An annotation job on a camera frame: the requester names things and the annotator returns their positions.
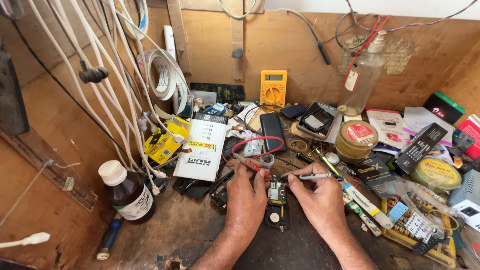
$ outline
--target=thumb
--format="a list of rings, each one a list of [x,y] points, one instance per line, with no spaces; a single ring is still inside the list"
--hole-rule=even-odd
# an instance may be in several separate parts
[[[290,190],[295,194],[297,199],[310,194],[303,183],[295,175],[289,174],[287,179],[290,185]]]
[[[253,190],[255,194],[266,194],[265,193],[265,170],[260,169],[253,180]]]

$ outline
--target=bottle cap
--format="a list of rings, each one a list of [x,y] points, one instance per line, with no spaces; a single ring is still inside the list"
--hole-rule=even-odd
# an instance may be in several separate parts
[[[118,160],[110,160],[98,168],[98,174],[106,185],[118,185],[127,177],[127,169]]]

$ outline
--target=white wall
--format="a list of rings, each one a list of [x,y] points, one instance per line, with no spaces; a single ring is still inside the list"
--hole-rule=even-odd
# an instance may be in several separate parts
[[[473,0],[350,0],[360,14],[444,18],[468,6]],[[348,13],[345,0],[265,0],[265,9],[291,8],[301,12]],[[480,1],[453,19],[480,20]]]

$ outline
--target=double-sided tape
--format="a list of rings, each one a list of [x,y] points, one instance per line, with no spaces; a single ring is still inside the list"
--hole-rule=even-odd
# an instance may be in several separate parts
[[[128,14],[129,16],[127,16],[128,11],[123,10],[123,8],[120,5],[120,2],[121,2],[125,6],[124,0],[115,0],[115,2],[116,2],[116,4],[115,4],[116,9],[119,10],[119,11],[122,11],[122,15],[124,15],[125,17],[128,18],[130,16],[130,18],[133,18],[132,15],[134,15],[134,16],[137,15],[137,14]],[[140,0],[137,3],[138,3],[138,5],[136,5],[136,7],[138,8],[138,10],[140,12],[140,22],[139,22],[138,28],[140,28],[140,30],[142,30],[142,32],[146,33],[147,30],[148,30],[147,3],[146,3],[146,0]],[[120,19],[121,25],[123,26],[123,29],[125,30],[125,32],[127,33],[127,35],[131,39],[135,40],[135,39],[138,38],[140,40],[140,39],[145,37],[142,33],[138,32],[138,31],[135,31],[135,29],[129,23],[126,23],[122,18],[119,18],[119,19]]]
[[[154,94],[160,100],[169,100],[175,90],[179,92],[179,110],[180,113],[185,109],[188,98],[188,89],[184,84],[183,80],[185,77],[183,74],[178,74],[175,68],[181,70],[175,58],[173,58],[167,51],[161,49],[164,54],[162,54],[158,49],[146,50],[144,51],[145,62],[143,62],[142,56],[137,56],[137,62],[140,66],[140,72],[144,78],[145,86],[147,86],[148,91]],[[158,77],[154,77],[151,70],[153,68],[158,70]],[[159,117],[163,119],[169,119],[174,116],[174,114],[168,114],[156,108],[156,112]]]

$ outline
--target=wooden desk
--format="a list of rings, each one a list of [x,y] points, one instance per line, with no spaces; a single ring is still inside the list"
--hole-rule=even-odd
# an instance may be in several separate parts
[[[306,163],[295,159],[290,151],[280,157],[291,160],[300,167],[306,166]],[[231,169],[233,167],[225,168],[221,175]],[[272,174],[283,174],[294,169],[276,160]],[[98,261],[92,257],[93,262],[85,264],[85,269],[173,270],[176,268],[170,267],[172,261],[181,262],[181,269],[192,266],[222,230],[226,211],[220,211],[207,196],[200,200],[180,196],[171,189],[173,183],[174,179],[170,180],[165,193],[155,199],[156,213],[151,220],[142,225],[124,222],[110,250],[110,258]],[[361,186],[359,190],[380,206],[380,199],[373,192]],[[266,227],[262,223],[252,243],[233,269],[341,269],[336,256],[312,227],[298,200],[290,191],[288,205],[290,227],[282,233],[279,229]],[[412,250],[383,236],[375,237],[370,231],[362,231],[361,219],[356,215],[347,216],[347,222],[360,244],[382,270],[408,270],[408,264],[412,267],[410,269],[449,269],[433,260],[418,256]],[[470,269],[478,267],[464,249],[459,253],[464,260],[471,262]]]

